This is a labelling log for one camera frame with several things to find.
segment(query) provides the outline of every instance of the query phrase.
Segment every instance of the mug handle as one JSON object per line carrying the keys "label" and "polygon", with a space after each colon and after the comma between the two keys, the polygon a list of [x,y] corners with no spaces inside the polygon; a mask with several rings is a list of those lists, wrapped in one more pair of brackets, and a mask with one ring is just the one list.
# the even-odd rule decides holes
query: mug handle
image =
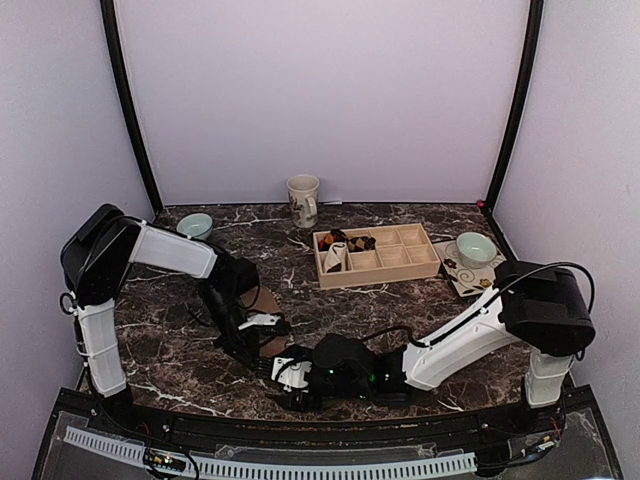
{"label": "mug handle", "polygon": [[305,198],[305,200],[307,201],[307,203],[309,204],[309,215],[307,215],[307,218],[313,218],[315,216],[318,215],[318,205],[316,205],[316,199],[309,196],[307,198]]}

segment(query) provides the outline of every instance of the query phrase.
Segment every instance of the mug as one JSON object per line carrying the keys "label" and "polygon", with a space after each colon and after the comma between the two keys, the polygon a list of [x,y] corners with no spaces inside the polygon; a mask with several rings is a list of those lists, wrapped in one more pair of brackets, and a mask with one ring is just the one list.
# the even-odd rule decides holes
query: mug
{"label": "mug", "polygon": [[311,228],[318,222],[318,188],[320,180],[313,175],[296,175],[287,180],[289,204],[296,227]]}

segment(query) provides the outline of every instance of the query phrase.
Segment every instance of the white bowl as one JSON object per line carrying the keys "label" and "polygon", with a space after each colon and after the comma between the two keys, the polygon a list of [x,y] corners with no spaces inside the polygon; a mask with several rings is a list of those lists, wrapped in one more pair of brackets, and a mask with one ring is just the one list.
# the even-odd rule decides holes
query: white bowl
{"label": "white bowl", "polygon": [[206,240],[211,235],[213,220],[206,213],[194,213],[180,220],[178,233],[188,235],[197,240]]}
{"label": "white bowl", "polygon": [[462,264],[471,269],[484,268],[496,258],[498,249],[489,237],[466,232],[456,238]]}

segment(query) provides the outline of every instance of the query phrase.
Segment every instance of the dark marble surface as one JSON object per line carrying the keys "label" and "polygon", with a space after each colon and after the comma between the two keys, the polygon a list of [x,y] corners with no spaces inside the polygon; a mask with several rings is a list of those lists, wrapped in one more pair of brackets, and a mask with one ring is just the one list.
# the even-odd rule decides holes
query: dark marble surface
{"label": "dark marble surface", "polygon": [[[293,326],[290,343],[314,346],[326,333],[360,337],[398,323],[417,338],[440,327],[470,303],[447,281],[435,278],[321,291],[311,231],[293,226],[289,205],[169,207],[158,219],[175,227],[183,216],[205,212],[214,219],[212,241],[258,265],[262,284],[275,295]],[[491,234],[471,205],[360,204],[321,206],[313,230],[422,223],[432,241],[465,231]],[[136,266],[116,307],[120,353],[136,403],[172,411],[260,420],[380,420],[475,410],[515,402],[527,370],[528,348],[514,344],[486,356],[447,379],[437,390],[420,392],[409,408],[381,408],[366,401],[326,399],[321,412],[281,409],[266,395],[280,390],[256,378],[213,348],[217,331],[203,318],[195,280]],[[405,340],[392,333],[370,342],[378,352]]]}

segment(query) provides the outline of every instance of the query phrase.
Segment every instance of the wooden organizer tray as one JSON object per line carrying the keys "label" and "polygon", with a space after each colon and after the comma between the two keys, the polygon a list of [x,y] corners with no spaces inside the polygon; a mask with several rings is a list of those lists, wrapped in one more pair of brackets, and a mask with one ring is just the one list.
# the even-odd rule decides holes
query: wooden organizer tray
{"label": "wooden organizer tray", "polygon": [[322,290],[435,277],[440,270],[440,259],[419,223],[343,232],[349,238],[364,235],[375,238],[376,249],[347,252],[346,270],[324,273],[322,265],[327,252],[321,252],[318,244],[329,232],[313,232],[313,251]]}

